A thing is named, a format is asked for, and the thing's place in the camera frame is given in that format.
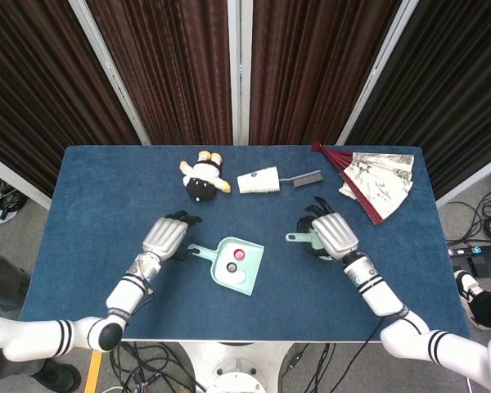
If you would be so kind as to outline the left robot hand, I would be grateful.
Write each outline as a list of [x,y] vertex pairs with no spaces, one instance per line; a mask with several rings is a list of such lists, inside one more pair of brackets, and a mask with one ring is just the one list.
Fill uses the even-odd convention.
[[146,235],[142,249],[156,255],[161,262],[166,260],[185,260],[192,252],[181,246],[187,230],[202,222],[202,218],[190,215],[185,210],[159,218]]

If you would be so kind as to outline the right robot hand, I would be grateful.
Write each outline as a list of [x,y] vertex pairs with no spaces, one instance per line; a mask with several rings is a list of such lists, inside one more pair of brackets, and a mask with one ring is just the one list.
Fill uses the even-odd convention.
[[342,260],[355,252],[358,238],[345,219],[324,198],[316,196],[314,200],[316,205],[304,208],[313,215],[300,218],[296,224],[296,232],[306,236],[304,249],[324,260]]

